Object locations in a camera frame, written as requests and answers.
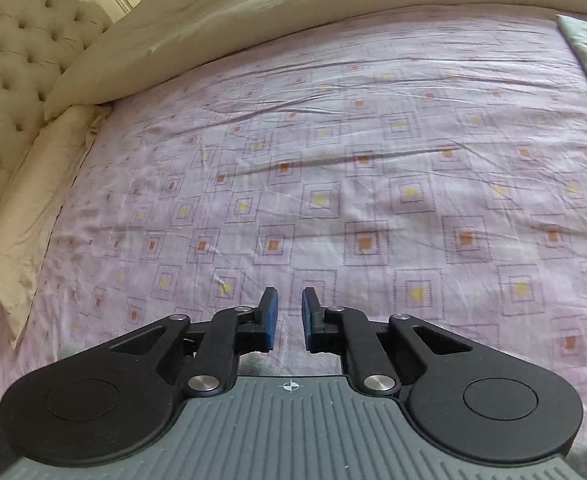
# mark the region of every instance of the mattress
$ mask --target mattress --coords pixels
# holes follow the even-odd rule
[[[0,397],[174,312],[280,297],[245,372],[304,351],[301,291],[407,312],[567,378],[587,443],[587,79],[548,9],[386,10],[116,103],[62,208]]]

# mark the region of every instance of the orange square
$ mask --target orange square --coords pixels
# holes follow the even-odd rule
[[[473,233],[469,231],[463,231],[460,233],[458,239],[460,240],[460,245],[473,245]]]
[[[577,335],[568,335],[565,337],[565,348],[575,350],[577,346]]]
[[[358,238],[358,247],[361,251],[368,251],[373,247],[373,238],[370,236],[363,236]]]

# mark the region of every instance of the gray plastic base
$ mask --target gray plastic base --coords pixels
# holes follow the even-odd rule
[[[23,458],[2,480],[579,480],[560,457],[491,467],[425,441],[395,401],[344,377],[241,377],[191,400],[153,446],[119,462],[58,468]]]

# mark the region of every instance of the bed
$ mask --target bed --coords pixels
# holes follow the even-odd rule
[[[280,295],[247,373],[304,351],[302,288],[408,312],[567,378],[585,404],[587,0],[143,0],[60,77],[113,102],[65,195],[11,382],[155,319]]]

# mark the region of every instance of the gray ribbed plate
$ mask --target gray ribbed plate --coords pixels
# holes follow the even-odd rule
[[[489,467],[422,439],[395,401],[344,377],[241,377],[191,400],[153,446],[116,463],[57,468],[21,459],[2,480],[578,480],[561,457]]]

